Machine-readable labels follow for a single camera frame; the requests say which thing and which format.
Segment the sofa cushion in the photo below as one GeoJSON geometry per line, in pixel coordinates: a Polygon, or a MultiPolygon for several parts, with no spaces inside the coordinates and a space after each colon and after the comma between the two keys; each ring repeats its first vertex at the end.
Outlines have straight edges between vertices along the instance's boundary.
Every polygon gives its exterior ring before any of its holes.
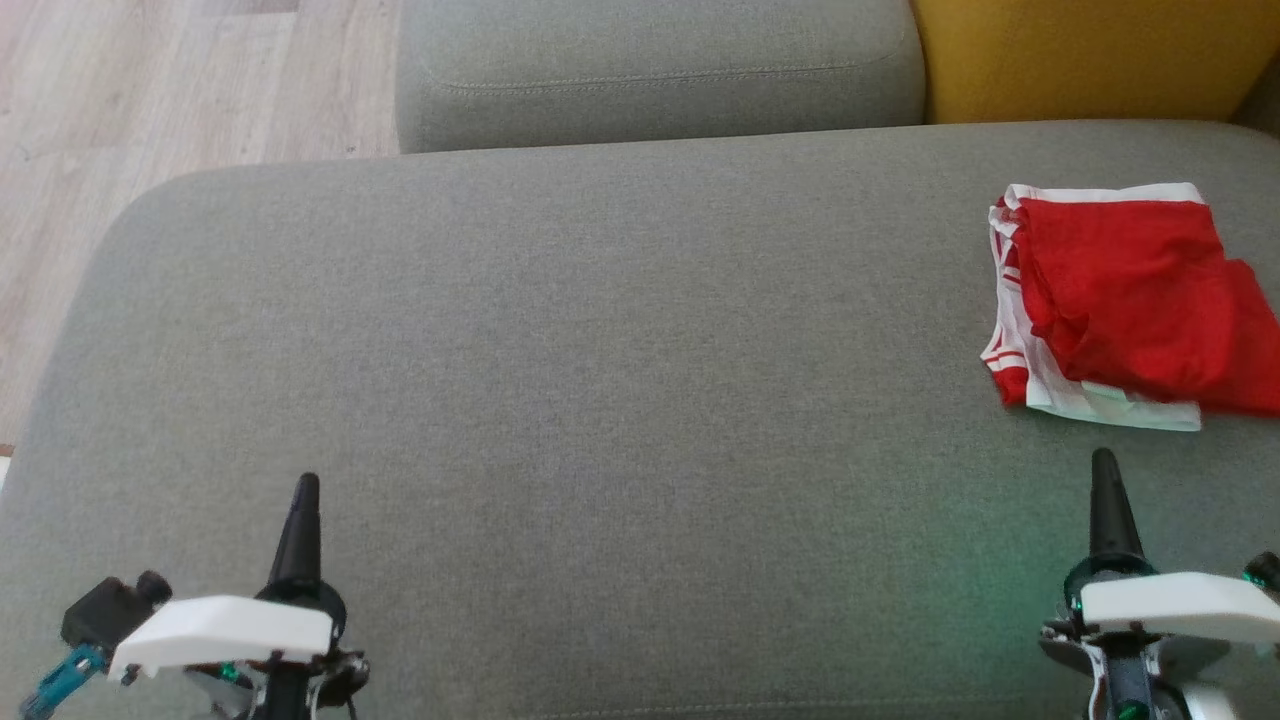
{"type": "MultiPolygon", "coordinates": [[[[315,470],[362,716],[1074,716],[1082,682],[1036,639],[1087,551],[1091,451],[1116,451],[1161,570],[1235,574],[1280,547],[1280,443],[1002,409],[978,354],[1010,181],[1192,181],[1280,301],[1280,142],[1220,124],[433,154],[146,195],[0,498],[0,705],[106,574],[257,591],[315,470]]],[[[1267,717],[1275,669],[1239,655],[1267,717]]],[[[198,700],[104,683],[60,717],[198,700]]]]}
{"type": "Polygon", "coordinates": [[[407,3],[401,150],[919,123],[906,0],[407,3]]]}

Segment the black cylindrical part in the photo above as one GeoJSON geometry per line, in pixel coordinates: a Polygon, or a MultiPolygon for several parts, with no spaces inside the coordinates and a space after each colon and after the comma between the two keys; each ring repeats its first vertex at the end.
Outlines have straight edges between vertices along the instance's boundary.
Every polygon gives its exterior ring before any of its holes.
{"type": "Polygon", "coordinates": [[[305,720],[311,712],[307,707],[307,688],[311,674],[302,667],[278,667],[266,678],[266,697],[253,720],[305,720]]]}

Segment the white stripe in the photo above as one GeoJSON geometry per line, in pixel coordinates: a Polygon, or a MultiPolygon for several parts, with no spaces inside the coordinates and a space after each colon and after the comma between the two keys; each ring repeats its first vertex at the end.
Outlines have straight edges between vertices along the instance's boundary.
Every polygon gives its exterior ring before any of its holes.
{"type": "Polygon", "coordinates": [[[1039,188],[1029,184],[1011,184],[1005,191],[1005,205],[1010,209],[1021,208],[1021,200],[1047,200],[1050,202],[1132,202],[1142,200],[1157,200],[1165,202],[1198,202],[1204,204],[1196,186],[1189,182],[1161,182],[1155,184],[1139,184],[1123,190],[1096,190],[1096,188],[1039,188]]]}

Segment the red cloth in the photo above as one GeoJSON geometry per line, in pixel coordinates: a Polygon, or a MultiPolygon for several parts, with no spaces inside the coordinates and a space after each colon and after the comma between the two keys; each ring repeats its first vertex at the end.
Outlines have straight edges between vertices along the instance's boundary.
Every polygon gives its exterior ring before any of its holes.
{"type": "Polygon", "coordinates": [[[1280,324],[1207,205],[1019,201],[1032,333],[1071,380],[1280,415],[1280,324]]]}

